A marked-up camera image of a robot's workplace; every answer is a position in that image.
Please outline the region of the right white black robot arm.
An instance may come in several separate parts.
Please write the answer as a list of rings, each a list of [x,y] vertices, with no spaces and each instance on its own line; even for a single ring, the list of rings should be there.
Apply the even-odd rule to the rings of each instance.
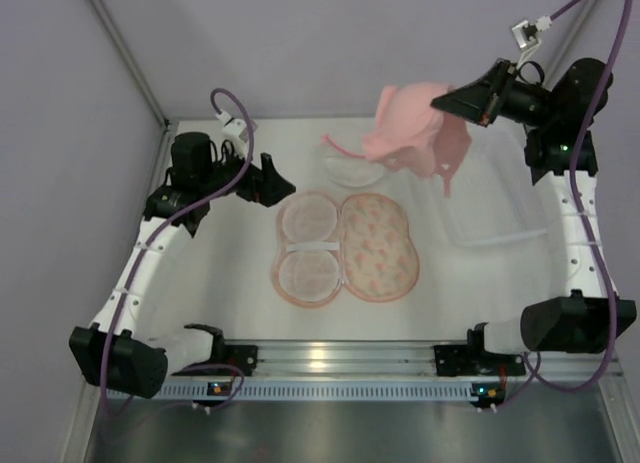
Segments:
[[[610,354],[637,317],[635,302],[618,296],[609,275],[595,205],[599,167],[589,128],[608,101],[612,71],[581,58],[552,89],[519,76],[515,64],[499,59],[478,80],[432,102],[479,126],[499,117],[526,126],[525,164],[546,219],[549,297],[474,330],[493,354]]]

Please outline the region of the pink cloth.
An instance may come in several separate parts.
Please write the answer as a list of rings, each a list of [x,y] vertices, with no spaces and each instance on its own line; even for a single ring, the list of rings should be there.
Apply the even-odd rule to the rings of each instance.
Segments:
[[[392,172],[407,169],[420,179],[439,176],[449,197],[472,142],[463,119],[431,106],[452,90],[434,82],[384,87],[374,130],[362,139],[364,157]]]

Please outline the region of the white mesh laundry bag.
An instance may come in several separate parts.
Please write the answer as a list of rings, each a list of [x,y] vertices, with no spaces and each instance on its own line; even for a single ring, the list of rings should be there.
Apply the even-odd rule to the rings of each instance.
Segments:
[[[321,137],[327,177],[348,188],[364,188],[382,179],[385,169],[366,159],[360,132],[335,131]]]

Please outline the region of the floral orange bra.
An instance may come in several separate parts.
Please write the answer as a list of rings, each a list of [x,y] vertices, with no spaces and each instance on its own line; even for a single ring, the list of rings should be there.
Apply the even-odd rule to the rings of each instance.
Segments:
[[[358,193],[341,202],[318,191],[285,199],[276,218],[275,290],[319,308],[341,290],[370,303],[398,300],[415,287],[420,259],[409,218],[393,199]]]

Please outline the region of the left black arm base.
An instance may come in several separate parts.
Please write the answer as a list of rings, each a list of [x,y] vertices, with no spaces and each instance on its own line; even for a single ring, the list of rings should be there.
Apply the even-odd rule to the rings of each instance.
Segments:
[[[258,350],[251,344],[227,344],[217,343],[211,356],[203,363],[200,370],[204,375],[237,375],[234,366],[242,371],[245,376],[251,376],[258,362]]]

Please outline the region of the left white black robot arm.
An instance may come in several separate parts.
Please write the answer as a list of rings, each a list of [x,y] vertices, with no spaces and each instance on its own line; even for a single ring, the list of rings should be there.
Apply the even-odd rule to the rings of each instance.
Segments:
[[[167,376],[211,363],[229,368],[221,330],[188,324],[154,341],[143,332],[177,257],[193,240],[214,199],[236,195],[272,207],[296,191],[263,153],[254,165],[225,139],[217,146],[202,132],[179,134],[160,187],[146,200],[136,242],[103,308],[86,327],[75,327],[69,347],[87,383],[150,399]]]

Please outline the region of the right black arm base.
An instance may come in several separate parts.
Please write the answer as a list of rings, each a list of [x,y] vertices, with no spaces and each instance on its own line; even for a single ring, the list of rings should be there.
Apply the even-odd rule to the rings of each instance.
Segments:
[[[463,344],[434,346],[436,373],[440,377],[524,376],[525,366],[519,355],[490,353],[484,349],[482,331],[469,329]]]

